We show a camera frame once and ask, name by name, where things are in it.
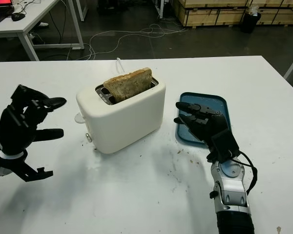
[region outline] toaster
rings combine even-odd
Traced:
[[[87,138],[104,154],[114,153],[152,131],[163,121],[166,86],[152,78],[148,90],[119,103],[100,83],[79,91],[76,122],[87,127]]]

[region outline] bread slice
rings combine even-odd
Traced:
[[[152,71],[148,67],[123,76],[111,78],[103,86],[115,97],[116,103],[150,88]]]

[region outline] toaster slot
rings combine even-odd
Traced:
[[[152,78],[150,89],[158,85],[158,81]],[[97,94],[102,98],[102,100],[108,105],[116,104],[115,97],[106,89],[102,84],[96,87]]]

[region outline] dark floor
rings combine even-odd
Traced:
[[[97,33],[109,30],[140,31],[156,23],[170,30],[181,30],[177,21],[159,21],[154,5],[136,1],[126,11],[99,16],[96,1],[88,1],[89,11],[85,22],[80,22],[84,43]],[[59,2],[51,14],[60,32],[64,23],[64,5]],[[44,22],[47,29],[35,32],[46,43],[57,43],[59,34],[51,17],[47,14]],[[121,36],[128,33],[109,32],[98,35],[92,40],[96,52],[113,50]],[[63,43],[77,42],[74,26],[69,13]],[[89,54],[88,46],[84,50],[72,50],[69,59],[78,59]],[[68,49],[38,50],[40,60],[66,60]],[[252,34],[241,33],[238,27],[200,27],[164,35],[161,38],[127,36],[112,53],[97,54],[95,59],[165,59],[262,55],[282,76],[293,62],[293,26],[258,26]],[[18,39],[0,39],[0,61],[28,61],[28,57]],[[289,77],[293,86],[293,74]]]

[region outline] blue tray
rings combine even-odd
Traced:
[[[191,104],[202,104],[205,106],[208,106],[212,108],[215,111],[220,111],[221,114],[223,114],[227,120],[229,129],[231,131],[231,124],[230,124],[230,118],[229,118],[229,112],[227,107],[227,102],[220,96],[215,95],[208,95],[208,94],[197,94],[197,93],[183,93],[180,95],[180,101],[188,102]],[[189,116],[190,114],[187,114],[183,111],[179,110],[178,114],[184,114],[186,116]],[[183,141],[186,144],[194,145],[194,146],[204,146],[204,142],[199,141],[196,139],[189,131],[188,128],[185,125],[177,124],[177,131],[176,131],[176,138],[178,140]]]

